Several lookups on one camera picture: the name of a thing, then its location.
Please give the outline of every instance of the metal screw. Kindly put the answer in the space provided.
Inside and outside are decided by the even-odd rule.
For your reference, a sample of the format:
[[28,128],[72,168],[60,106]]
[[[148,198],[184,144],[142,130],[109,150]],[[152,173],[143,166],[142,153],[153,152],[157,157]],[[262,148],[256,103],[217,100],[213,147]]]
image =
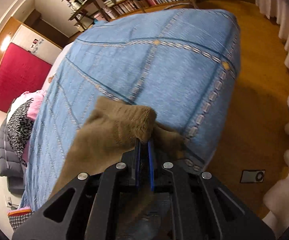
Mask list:
[[121,169],[124,169],[125,167],[126,167],[126,164],[125,164],[125,163],[117,163],[117,164],[116,164],[116,168],[117,168],[117,169],[120,169],[120,170],[121,170]]
[[81,172],[78,174],[78,179],[80,180],[85,180],[86,178],[88,178],[88,174],[85,172]]
[[201,174],[201,176],[202,176],[204,179],[211,179],[211,178],[212,178],[211,173],[210,173],[210,172],[207,172],[207,171],[203,172],[203,173]]
[[185,162],[189,167],[192,167],[192,166],[193,166],[192,160],[185,159],[184,162]]
[[173,167],[173,163],[171,162],[166,162],[163,164],[163,167],[166,169],[171,169]]
[[198,165],[194,165],[194,166],[193,166],[193,170],[194,170],[194,171],[199,171],[199,170],[200,170],[200,167],[199,167]]

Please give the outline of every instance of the baseboard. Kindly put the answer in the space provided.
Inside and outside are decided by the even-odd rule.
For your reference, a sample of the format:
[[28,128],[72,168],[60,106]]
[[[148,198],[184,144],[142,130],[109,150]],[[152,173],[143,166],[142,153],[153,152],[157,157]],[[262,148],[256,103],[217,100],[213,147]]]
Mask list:
[[29,15],[34,11],[34,8],[25,16],[25,20],[29,17]]
[[68,35],[65,35],[61,30],[57,29],[56,27],[54,27],[52,24],[50,24],[49,22],[45,21],[44,19],[41,18],[41,20],[43,20],[45,23],[49,24],[52,28],[56,29],[58,32],[62,33],[64,36],[70,38]]

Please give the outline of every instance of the bedspread pattern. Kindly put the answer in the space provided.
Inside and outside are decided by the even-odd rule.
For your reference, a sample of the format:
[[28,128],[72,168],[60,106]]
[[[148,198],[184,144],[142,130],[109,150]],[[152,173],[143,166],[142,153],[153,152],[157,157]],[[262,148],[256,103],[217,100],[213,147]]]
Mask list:
[[97,97],[151,106],[186,137],[186,160],[212,158],[240,69],[239,26],[224,10],[174,9],[100,22],[74,42],[34,124],[21,206],[47,200]]

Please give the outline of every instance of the wooden shelf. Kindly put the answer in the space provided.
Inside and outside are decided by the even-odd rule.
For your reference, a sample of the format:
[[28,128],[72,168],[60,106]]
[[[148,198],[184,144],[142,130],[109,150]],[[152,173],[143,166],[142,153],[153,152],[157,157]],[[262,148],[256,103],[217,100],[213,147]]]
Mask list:
[[120,3],[123,3],[123,2],[125,2],[125,1],[128,1],[128,0],[121,0],[120,2],[117,2],[117,3],[115,3],[114,5],[108,6],[108,7],[111,8],[111,7],[116,6],[116,5],[120,4]]
[[[152,9],[152,8],[156,8],[156,7],[167,7],[169,5],[172,5],[172,4],[175,4],[175,3],[181,3],[181,2],[191,2],[191,1],[190,0],[180,0],[180,1],[176,1],[176,2],[159,3],[159,4],[156,4],[156,5],[145,7],[144,10],[148,10],[148,9]],[[141,12],[141,11],[142,11],[141,9],[137,9],[137,10],[134,10],[134,11],[131,11],[131,12],[127,12],[127,13],[119,15],[117,17],[117,19],[125,17],[125,16],[127,16],[129,14],[133,14],[133,13],[137,13],[137,12]]]

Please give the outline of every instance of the plaid cloth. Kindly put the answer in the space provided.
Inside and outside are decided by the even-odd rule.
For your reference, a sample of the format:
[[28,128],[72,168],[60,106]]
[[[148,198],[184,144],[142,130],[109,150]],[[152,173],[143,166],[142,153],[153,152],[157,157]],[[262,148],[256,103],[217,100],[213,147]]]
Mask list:
[[9,216],[9,223],[11,224],[13,231],[20,227],[32,214],[33,212],[26,212],[25,214]]

